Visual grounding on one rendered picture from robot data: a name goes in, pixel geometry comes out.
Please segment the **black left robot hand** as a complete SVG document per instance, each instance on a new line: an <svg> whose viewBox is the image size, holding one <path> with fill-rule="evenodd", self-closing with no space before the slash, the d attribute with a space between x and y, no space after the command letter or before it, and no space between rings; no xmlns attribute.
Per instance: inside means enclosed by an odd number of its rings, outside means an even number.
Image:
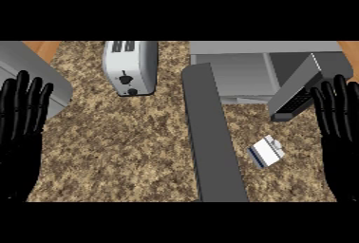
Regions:
<svg viewBox="0 0 359 243"><path fill-rule="evenodd" d="M20 70L0 88L0 203L25 202L41 169L41 131L53 83Z"/></svg>

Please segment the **grey appliance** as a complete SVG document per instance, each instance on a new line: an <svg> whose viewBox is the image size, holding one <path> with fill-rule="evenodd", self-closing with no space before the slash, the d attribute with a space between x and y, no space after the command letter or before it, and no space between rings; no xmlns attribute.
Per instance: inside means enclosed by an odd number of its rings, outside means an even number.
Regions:
<svg viewBox="0 0 359 243"><path fill-rule="evenodd" d="M72 97L69 81L20 41L0 41L0 88L4 80L14 79L20 70L28 72L29 80L39 77L42 84L53 83L47 108L50 119L69 105Z"/></svg>

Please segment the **white milk carton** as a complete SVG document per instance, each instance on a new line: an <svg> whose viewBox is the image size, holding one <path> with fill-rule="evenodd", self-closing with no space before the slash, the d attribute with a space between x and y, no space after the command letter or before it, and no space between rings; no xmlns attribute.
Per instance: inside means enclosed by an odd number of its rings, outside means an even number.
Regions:
<svg viewBox="0 0 359 243"><path fill-rule="evenodd" d="M271 138L270 135L264 136L248 148L246 152L251 160L260 168L268 167L277 162L285 152L282 150L282 144Z"/></svg>

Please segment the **silver toaster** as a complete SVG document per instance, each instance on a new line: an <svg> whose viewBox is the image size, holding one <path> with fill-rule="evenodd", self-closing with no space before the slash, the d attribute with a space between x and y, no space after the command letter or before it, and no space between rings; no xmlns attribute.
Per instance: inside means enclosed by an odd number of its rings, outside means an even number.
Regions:
<svg viewBox="0 0 359 243"><path fill-rule="evenodd" d="M155 91L156 41L106 41L102 69L121 97L146 96Z"/></svg>

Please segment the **dark grey microwave door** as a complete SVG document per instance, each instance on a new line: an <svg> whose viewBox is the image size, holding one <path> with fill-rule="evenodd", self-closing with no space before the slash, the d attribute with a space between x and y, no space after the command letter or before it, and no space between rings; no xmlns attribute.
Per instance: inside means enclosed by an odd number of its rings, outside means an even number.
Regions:
<svg viewBox="0 0 359 243"><path fill-rule="evenodd" d="M246 202L209 64L184 68L181 89L199 200Z"/></svg>

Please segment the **grey microwave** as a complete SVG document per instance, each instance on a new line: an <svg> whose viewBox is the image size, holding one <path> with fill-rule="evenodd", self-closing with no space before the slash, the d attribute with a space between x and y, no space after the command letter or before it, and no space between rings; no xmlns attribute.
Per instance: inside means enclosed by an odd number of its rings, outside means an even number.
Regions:
<svg viewBox="0 0 359 243"><path fill-rule="evenodd" d="M310 88L353 77L333 41L192 41L190 63L209 64L223 104L263 103L274 122L313 104Z"/></svg>

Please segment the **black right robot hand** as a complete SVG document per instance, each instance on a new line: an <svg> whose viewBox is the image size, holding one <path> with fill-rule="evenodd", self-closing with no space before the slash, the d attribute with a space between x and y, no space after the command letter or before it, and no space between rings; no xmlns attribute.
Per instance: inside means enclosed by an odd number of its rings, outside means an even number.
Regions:
<svg viewBox="0 0 359 243"><path fill-rule="evenodd" d="M338 74L310 93L328 187L338 202L359 203L359 84Z"/></svg>

